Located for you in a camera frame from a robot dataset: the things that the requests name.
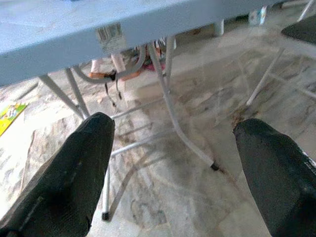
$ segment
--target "light blue table top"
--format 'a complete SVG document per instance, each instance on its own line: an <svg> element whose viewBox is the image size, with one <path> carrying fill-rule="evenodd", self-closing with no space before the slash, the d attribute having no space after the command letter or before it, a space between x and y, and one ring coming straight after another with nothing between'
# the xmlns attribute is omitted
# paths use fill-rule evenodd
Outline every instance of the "light blue table top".
<svg viewBox="0 0 316 237"><path fill-rule="evenodd" d="M281 0L0 0L0 86L70 67ZM103 52L96 29L119 24Z"/></svg>

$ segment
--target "yellow book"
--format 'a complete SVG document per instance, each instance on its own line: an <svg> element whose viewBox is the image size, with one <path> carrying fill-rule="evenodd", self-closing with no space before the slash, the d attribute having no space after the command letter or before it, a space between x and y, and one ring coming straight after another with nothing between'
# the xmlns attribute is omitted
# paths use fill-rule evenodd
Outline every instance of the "yellow book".
<svg viewBox="0 0 316 237"><path fill-rule="evenodd" d="M25 109L25 104L15 104L7 106L0 113L0 136L7 130L12 122L19 116L19 114Z"/></svg>

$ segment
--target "tiled floor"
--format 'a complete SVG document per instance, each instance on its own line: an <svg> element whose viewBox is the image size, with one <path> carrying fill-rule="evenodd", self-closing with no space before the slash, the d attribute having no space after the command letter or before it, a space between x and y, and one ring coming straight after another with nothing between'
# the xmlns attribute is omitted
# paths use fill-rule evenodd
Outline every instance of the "tiled floor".
<svg viewBox="0 0 316 237"><path fill-rule="evenodd" d="M279 30L294 22L301 7L270 9L266 24L250 27L229 21L223 37L212 38L212 26L201 33L177 36L171 95L185 133L221 171L214 172L175 135L120 154L110 161L110 223L95 212L90 237L255 237L270 236L251 197L232 134L236 119L256 117L293 137L313 158L315 100L270 80L253 105L242 111L249 94L277 52ZM316 90L316 62L287 51L275 73ZM71 94L63 72L51 74ZM37 83L37 79L2 88L2 104ZM156 75L121 82L124 99L114 109L102 85L78 79L90 112L114 114L161 96ZM114 88L111 95L118 100ZM79 125L47 87L39 83L22 99L28 108L0 137L0 216L3 216L40 165ZM116 121L114 147L168 129L171 121L163 102Z"/></svg>

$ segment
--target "barcode label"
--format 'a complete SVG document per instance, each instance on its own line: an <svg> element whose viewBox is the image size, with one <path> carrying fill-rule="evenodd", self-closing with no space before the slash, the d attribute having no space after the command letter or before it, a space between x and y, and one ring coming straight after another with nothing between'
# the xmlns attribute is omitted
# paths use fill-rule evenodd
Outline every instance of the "barcode label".
<svg viewBox="0 0 316 237"><path fill-rule="evenodd" d="M126 40L119 23L96 29L96 35L104 53L126 49Z"/></svg>

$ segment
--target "rubber foot cap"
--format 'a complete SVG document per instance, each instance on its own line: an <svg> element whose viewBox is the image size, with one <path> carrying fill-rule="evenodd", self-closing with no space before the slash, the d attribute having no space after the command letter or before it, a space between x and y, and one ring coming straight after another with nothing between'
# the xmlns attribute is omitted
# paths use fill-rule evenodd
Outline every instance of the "rubber foot cap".
<svg viewBox="0 0 316 237"><path fill-rule="evenodd" d="M215 163L213 163L213 164L211 165L211 168L212 168L214 171L219 170L219 167L218 167Z"/></svg>
<svg viewBox="0 0 316 237"><path fill-rule="evenodd" d="M110 220L109 212L103 212L102 213L102 220L104 220L104 221L109 221Z"/></svg>

